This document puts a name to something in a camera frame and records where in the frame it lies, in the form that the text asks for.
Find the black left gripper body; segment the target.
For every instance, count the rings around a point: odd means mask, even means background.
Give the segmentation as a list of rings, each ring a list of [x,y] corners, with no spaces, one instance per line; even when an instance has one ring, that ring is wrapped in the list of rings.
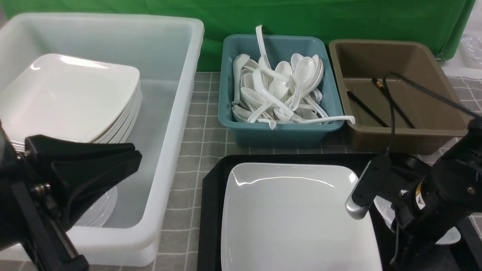
[[[35,202],[26,168],[1,137],[1,249],[19,243],[38,271],[88,271],[66,231]]]

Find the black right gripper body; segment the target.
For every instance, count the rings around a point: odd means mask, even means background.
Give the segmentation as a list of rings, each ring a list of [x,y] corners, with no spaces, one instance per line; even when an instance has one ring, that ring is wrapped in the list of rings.
[[[471,214],[471,154],[448,152],[432,166],[409,156],[395,160],[394,165],[378,196],[395,211],[390,264],[407,271],[417,257]]]

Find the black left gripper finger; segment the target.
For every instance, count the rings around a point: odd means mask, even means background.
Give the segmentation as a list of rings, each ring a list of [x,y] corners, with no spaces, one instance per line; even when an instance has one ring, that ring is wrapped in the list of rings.
[[[69,229],[103,194],[139,170],[132,143],[76,143],[34,135],[25,139],[26,162],[37,183],[48,184],[54,218]]]

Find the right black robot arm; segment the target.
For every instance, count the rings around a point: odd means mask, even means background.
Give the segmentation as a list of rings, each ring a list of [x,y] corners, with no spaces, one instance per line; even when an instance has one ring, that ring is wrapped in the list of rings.
[[[402,187],[384,184],[377,194],[391,203],[396,233],[391,265],[409,266],[471,214],[481,212],[481,118],[417,180]]]

